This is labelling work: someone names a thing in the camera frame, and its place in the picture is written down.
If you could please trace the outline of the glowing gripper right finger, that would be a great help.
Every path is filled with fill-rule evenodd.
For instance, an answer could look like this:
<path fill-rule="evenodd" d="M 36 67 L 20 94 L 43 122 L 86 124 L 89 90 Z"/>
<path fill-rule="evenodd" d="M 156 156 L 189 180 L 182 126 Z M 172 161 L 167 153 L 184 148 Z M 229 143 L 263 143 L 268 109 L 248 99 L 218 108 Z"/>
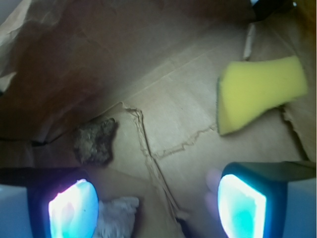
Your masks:
<path fill-rule="evenodd" d="M 217 205 L 229 238 L 315 238 L 317 165 L 230 163 L 219 181 Z"/>

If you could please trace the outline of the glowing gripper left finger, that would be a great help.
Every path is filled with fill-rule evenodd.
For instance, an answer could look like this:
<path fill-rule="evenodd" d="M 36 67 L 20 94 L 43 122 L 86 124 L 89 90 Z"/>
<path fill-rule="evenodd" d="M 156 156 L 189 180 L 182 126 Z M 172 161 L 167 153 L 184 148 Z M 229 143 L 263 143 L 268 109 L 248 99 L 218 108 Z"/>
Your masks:
<path fill-rule="evenodd" d="M 2 238 L 91 238 L 99 199 L 82 168 L 2 168 Z"/>

